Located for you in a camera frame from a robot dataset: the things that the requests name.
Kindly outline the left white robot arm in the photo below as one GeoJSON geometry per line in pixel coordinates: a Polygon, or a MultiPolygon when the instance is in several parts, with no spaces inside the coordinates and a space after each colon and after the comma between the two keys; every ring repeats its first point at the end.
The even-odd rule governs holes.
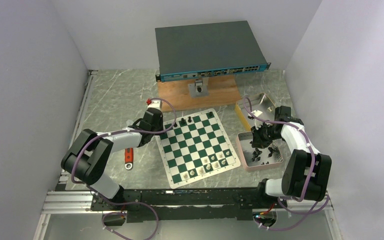
{"type": "Polygon", "coordinates": [[[149,143],[155,132],[163,130],[163,113],[159,107],[148,107],[142,118],[123,130],[109,134],[84,129],[61,160],[61,168],[103,195],[111,210],[119,209],[125,197],[124,188],[104,173],[110,155],[149,143]]]}

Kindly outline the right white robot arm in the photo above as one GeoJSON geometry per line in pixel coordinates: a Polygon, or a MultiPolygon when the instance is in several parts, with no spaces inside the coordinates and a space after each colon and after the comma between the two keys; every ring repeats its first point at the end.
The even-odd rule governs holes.
{"type": "Polygon", "coordinates": [[[314,147],[302,120],[291,115],[290,107],[277,107],[273,121],[262,119],[261,114],[260,110],[248,112],[248,118],[254,121],[251,146],[265,149],[274,141],[282,140],[287,144],[291,156],[281,178],[261,181],[261,190],[255,194],[256,203],[267,208],[275,201],[275,197],[322,201],[332,166],[330,156],[314,147]]]}

